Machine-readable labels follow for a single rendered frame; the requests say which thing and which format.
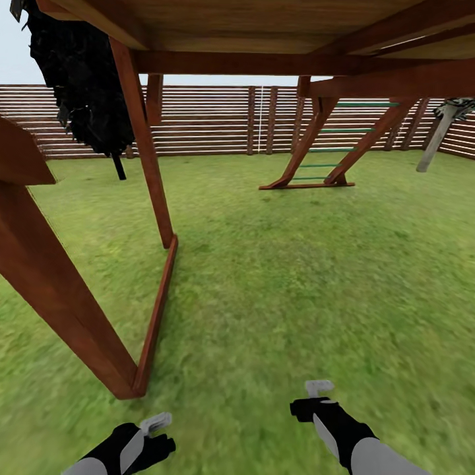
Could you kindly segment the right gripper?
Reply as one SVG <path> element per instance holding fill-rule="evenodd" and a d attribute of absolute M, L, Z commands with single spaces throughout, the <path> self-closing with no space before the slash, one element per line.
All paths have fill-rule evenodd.
<path fill-rule="evenodd" d="M 317 400 L 330 400 L 330 398 L 296 399 L 294 403 L 290 403 L 291 414 L 296 415 L 299 422 L 313 422 L 311 407 Z"/>

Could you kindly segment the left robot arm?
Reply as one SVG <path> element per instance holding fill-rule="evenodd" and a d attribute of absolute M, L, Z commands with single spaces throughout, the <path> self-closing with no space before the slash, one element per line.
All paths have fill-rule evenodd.
<path fill-rule="evenodd" d="M 152 432 L 172 423 L 172 414 L 161 412 L 144 419 L 140 427 L 125 423 L 111 436 L 60 475 L 133 475 L 165 460 L 175 451 L 173 438 L 163 433 L 152 439 Z"/>

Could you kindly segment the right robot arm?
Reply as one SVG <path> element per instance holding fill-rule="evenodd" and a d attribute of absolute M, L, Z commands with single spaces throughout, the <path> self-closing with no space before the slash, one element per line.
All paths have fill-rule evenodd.
<path fill-rule="evenodd" d="M 319 437 L 350 475 L 433 475 L 378 440 L 366 423 L 359 423 L 336 400 L 319 398 L 334 389 L 328 379 L 306 381 L 306 399 L 290 403 L 299 422 L 313 422 Z"/>

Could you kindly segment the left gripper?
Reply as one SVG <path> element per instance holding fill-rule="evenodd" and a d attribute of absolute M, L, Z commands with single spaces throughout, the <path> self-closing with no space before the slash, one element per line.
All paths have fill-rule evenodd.
<path fill-rule="evenodd" d="M 156 436 L 153 439 L 145 437 L 149 443 L 149 453 L 145 455 L 145 459 L 140 463 L 139 467 L 130 468 L 126 471 L 125 475 L 133 475 L 133 473 L 140 470 L 146 470 L 151 465 L 157 462 L 165 460 L 170 452 L 175 451 L 175 442 L 173 438 L 167 439 L 167 435 L 163 433 L 160 436 Z"/>

